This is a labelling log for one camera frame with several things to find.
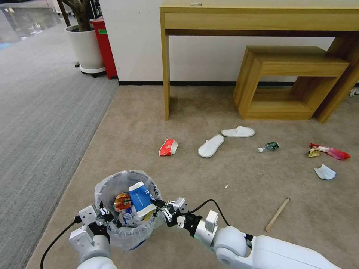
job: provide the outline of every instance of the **green bottle label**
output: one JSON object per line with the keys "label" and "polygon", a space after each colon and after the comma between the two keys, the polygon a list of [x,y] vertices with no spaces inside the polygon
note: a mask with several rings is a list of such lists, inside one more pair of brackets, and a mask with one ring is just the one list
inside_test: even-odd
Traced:
{"label": "green bottle label", "polygon": [[273,148],[273,150],[279,148],[279,145],[276,142],[270,142],[268,143],[268,146]]}

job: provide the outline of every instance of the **blue and white carton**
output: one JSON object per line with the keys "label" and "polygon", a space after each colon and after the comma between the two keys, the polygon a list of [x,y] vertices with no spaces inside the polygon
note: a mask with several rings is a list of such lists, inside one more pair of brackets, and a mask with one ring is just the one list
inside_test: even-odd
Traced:
{"label": "blue and white carton", "polygon": [[128,190],[138,217],[143,217],[156,209],[155,205],[151,203],[151,200],[154,200],[154,198],[149,190],[143,185],[142,181],[129,187]]}

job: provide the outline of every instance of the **carpet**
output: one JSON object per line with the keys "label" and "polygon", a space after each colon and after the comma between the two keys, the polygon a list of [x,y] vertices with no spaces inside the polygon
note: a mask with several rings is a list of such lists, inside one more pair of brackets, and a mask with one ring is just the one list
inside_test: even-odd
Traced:
{"label": "carpet", "polygon": [[64,25],[0,51],[0,268],[24,268],[118,83],[74,67]]}
{"label": "carpet", "polygon": [[[148,173],[165,200],[185,197],[189,209],[194,209],[214,198],[228,222],[243,232],[312,248],[342,268],[359,267],[358,98],[346,99],[321,124],[315,119],[241,120],[231,99],[233,87],[171,90],[166,122],[161,86],[119,88],[27,269],[37,269],[50,242],[80,209],[93,203],[99,181],[129,169]],[[255,136],[226,138],[209,159],[197,154],[206,139],[238,125],[253,128]],[[159,157],[166,138],[178,142],[177,152]],[[280,144],[279,150],[257,152],[259,146],[273,141]],[[336,147],[352,158],[338,161],[325,154],[307,158],[309,143]],[[322,163],[337,172],[335,179],[318,178],[314,168]],[[286,197],[291,200],[266,233],[264,227]],[[206,217],[210,209],[216,210],[209,203],[198,214]],[[221,217],[218,223],[225,225]],[[78,255],[68,243],[69,235],[70,231],[50,250],[45,269],[76,268]],[[112,259],[118,268],[224,268],[186,230],[165,225],[134,251],[113,248]]]}

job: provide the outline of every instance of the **white planter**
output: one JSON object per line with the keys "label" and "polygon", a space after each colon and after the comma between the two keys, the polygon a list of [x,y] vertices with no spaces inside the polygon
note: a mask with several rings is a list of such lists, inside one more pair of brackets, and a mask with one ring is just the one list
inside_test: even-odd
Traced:
{"label": "white planter", "polygon": [[78,25],[69,26],[65,31],[75,52],[76,60],[80,63],[81,71],[88,74],[105,71],[95,30],[73,32],[74,29],[78,29]]}

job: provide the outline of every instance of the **desk leg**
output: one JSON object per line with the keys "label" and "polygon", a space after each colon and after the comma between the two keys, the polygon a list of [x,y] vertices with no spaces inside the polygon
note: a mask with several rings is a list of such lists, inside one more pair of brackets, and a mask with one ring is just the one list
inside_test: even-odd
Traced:
{"label": "desk leg", "polygon": [[163,67],[163,97],[165,99],[165,120],[169,116],[170,86],[169,86],[169,36],[165,29],[165,14],[160,13],[161,18],[161,43],[162,43],[162,67]]}
{"label": "desk leg", "polygon": [[359,34],[351,33],[336,37],[328,49],[328,54],[347,61],[349,66],[314,113],[321,123],[330,117],[359,80]]}

